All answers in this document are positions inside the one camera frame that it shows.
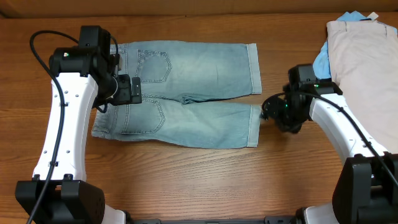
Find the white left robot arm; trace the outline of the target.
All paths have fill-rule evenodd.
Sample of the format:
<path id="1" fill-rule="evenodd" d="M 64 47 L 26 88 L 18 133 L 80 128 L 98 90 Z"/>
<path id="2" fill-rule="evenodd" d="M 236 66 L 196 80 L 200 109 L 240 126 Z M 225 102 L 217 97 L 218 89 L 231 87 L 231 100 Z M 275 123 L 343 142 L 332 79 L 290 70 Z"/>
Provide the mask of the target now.
<path id="1" fill-rule="evenodd" d="M 86 181 L 85 148 L 92 109 L 138 103 L 138 78 L 120 75 L 120 50 L 57 48 L 45 65 L 52 79 L 52 105 L 44 146 L 31 180 L 19 181 L 15 196 L 28 223 L 132 223 L 110 207 L 104 192 Z"/>

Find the light blue garment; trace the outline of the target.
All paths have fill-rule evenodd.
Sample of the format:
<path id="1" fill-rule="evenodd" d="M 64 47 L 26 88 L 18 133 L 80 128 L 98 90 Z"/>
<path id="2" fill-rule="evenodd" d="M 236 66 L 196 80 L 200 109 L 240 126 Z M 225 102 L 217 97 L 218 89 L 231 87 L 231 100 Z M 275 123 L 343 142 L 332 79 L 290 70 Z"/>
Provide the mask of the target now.
<path id="1" fill-rule="evenodd" d="M 351 73 L 365 78 L 397 76 L 397 28 L 379 22 L 375 12 L 345 12 L 326 24 L 328 38 L 315 58 L 317 78 L 340 82 Z"/>

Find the beige folded trousers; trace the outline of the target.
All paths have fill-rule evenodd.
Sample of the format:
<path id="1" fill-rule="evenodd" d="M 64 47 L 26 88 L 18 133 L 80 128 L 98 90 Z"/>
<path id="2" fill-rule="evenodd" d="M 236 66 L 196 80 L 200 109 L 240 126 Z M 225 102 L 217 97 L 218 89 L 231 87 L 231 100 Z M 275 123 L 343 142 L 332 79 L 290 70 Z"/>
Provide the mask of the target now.
<path id="1" fill-rule="evenodd" d="M 397 31 L 378 21 L 327 25 L 332 80 L 366 131 L 397 152 Z"/>

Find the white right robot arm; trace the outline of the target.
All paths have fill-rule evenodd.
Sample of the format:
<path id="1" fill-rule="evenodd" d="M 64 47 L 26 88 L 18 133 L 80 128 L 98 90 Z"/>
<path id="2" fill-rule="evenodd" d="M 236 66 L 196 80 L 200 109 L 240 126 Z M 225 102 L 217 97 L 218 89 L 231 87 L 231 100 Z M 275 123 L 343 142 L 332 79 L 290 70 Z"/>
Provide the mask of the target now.
<path id="1" fill-rule="evenodd" d="M 365 130 L 335 83 L 286 85 L 262 115 L 282 132 L 317 123 L 343 163 L 331 202 L 298 210 L 292 223 L 397 223 L 397 154 Z"/>

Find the light blue denim shorts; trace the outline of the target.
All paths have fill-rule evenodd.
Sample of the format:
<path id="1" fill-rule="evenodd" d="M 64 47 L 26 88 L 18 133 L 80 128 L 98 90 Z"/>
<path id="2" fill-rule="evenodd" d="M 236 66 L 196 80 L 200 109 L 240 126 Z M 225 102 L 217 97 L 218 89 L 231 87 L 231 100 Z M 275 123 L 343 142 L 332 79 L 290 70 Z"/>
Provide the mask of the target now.
<path id="1" fill-rule="evenodd" d="M 262 92 L 256 44 L 144 41 L 111 46 L 119 73 L 139 78 L 139 104 L 109 105 L 92 135 L 186 147 L 256 147 L 261 107 L 238 103 Z"/>

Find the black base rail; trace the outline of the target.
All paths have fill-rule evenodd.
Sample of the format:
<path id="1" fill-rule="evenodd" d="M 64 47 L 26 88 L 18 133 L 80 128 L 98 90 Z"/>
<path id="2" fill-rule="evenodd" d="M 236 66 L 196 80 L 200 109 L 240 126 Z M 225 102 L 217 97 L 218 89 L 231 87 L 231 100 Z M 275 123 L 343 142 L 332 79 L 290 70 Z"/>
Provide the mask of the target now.
<path id="1" fill-rule="evenodd" d="M 169 220 L 142 219 L 133 220 L 127 217 L 128 224 L 303 224 L 295 216 L 268 216 L 262 219 L 219 219 L 219 220 Z"/>

